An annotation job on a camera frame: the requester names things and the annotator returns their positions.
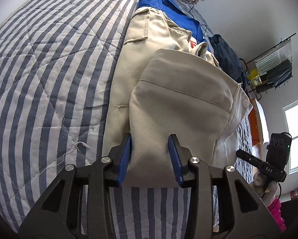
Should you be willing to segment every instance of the hand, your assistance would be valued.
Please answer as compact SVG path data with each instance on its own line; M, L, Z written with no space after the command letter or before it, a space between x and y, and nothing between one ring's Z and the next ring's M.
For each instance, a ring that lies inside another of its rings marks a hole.
M273 203L275 199L278 183L276 181L271 181L268 184L267 190L264 191L263 186L265 184L266 178L267 178L266 175L261 174L260 172L257 172L255 173L254 181L250 183L250 186L256 192L256 194L262 199L264 205L268 207Z

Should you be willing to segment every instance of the person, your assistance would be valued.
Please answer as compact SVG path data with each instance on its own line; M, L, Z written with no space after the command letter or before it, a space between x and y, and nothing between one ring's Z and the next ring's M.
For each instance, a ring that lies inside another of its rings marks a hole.
M268 184L267 190L264 191L263 186L266 181L266 178L267 178L266 175L260 172L257 172L254 175L254 181L250 183L250 186L253 188L256 194L260 196L260 198L266 192L264 197L262 198L262 201L264 205L267 207L267 209L270 211L270 213L272 214L280 230L284 232L286 230L286 225L280 212L281 202L278 198L275 197L275 194L278 188L278 183L276 181L271 181Z

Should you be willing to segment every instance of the pocket flap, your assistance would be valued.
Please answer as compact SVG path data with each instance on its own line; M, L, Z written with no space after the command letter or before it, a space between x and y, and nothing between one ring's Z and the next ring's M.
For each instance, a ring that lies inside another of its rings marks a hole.
M144 40L148 38L150 21L150 8L141 7L137 9L130 21L123 44L128 42Z

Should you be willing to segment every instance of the black and white patterned fabric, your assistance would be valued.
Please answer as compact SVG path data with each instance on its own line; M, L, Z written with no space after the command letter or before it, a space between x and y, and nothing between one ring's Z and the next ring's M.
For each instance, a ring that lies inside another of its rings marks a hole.
M101 157L111 80L137 1L31 0L0 28L0 214L14 231L65 165ZM250 152L247 120L239 134ZM237 168L250 181L251 168ZM189 198L190 189L111 189L117 238L183 238ZM214 202L216 212L216 193Z

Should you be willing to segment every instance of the dark blue garment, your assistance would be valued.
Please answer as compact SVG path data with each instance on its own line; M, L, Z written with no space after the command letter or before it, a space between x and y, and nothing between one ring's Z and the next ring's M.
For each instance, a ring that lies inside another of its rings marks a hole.
M241 83L243 90L248 95L246 88L250 84L250 81L245 76L241 61L234 50L230 48L219 34L215 34L209 38L209 41L214 49L214 56L219 62L220 67L229 77L237 83Z
M183 13L174 0L140 0L138 8L140 7L152 7L163 11L180 28L191 31L192 37L197 40L197 44L206 42L200 23Z

